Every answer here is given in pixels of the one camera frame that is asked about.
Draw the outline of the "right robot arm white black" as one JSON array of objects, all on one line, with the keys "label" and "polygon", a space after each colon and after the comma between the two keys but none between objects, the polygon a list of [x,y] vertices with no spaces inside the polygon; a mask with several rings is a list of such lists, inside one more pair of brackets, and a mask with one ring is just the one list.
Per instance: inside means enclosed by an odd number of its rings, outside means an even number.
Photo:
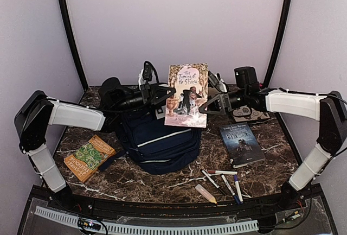
[{"label": "right robot arm white black", "polygon": [[201,113],[222,114],[248,106],[260,112],[278,113],[292,137],[302,163],[284,184],[277,206],[288,210],[298,194],[329,163],[346,151],[346,100],[338,91],[310,93],[261,84],[255,68],[234,70],[236,91],[230,91],[222,79],[208,73],[211,87],[218,93],[200,107]]}]

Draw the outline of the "Wuthering Heights blue book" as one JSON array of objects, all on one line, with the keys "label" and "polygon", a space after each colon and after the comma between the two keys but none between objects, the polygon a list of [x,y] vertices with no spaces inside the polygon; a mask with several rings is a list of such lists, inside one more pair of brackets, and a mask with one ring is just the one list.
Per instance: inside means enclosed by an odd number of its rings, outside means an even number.
[{"label": "Wuthering Heights blue book", "polygon": [[247,123],[220,126],[219,131],[234,169],[265,160],[265,154]]}]

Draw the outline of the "Taming of the Shrew book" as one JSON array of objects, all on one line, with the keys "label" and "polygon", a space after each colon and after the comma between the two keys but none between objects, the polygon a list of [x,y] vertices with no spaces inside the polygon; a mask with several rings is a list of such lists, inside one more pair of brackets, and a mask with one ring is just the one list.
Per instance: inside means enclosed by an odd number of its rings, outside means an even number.
[{"label": "Taming of the Shrew book", "polygon": [[166,100],[165,125],[207,126],[207,115],[199,108],[208,99],[208,72],[206,63],[170,65],[168,84],[176,93]]}]

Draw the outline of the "navy blue student backpack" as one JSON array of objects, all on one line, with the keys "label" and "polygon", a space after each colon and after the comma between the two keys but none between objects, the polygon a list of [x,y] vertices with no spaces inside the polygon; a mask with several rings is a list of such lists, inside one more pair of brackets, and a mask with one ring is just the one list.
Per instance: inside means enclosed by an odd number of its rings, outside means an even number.
[{"label": "navy blue student backpack", "polygon": [[149,107],[118,114],[101,131],[114,131],[123,149],[103,163],[100,171],[128,155],[146,172],[162,175],[181,170],[200,153],[201,128],[166,126]]}]

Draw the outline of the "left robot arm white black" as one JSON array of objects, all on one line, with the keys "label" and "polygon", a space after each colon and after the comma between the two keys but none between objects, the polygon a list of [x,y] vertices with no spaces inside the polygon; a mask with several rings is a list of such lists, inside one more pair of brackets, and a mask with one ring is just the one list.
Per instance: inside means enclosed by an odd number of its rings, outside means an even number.
[{"label": "left robot arm white black", "polygon": [[117,118],[126,112],[158,105],[175,94],[165,83],[145,82],[137,88],[122,85],[118,78],[106,79],[99,88],[100,107],[83,106],[35,91],[18,111],[14,125],[19,147],[28,155],[36,173],[55,195],[55,202],[65,211],[76,207],[76,198],[58,169],[47,147],[46,133],[51,125],[112,132]]}]

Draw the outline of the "yellow tip highlighter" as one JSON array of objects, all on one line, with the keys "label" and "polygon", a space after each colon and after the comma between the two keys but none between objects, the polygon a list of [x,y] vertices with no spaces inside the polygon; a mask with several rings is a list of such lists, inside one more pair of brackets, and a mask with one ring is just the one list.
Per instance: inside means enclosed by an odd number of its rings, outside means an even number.
[{"label": "yellow tip highlighter", "polygon": [[202,185],[198,184],[195,186],[195,189],[209,202],[216,204],[217,205],[217,201],[216,198],[209,193]]}]

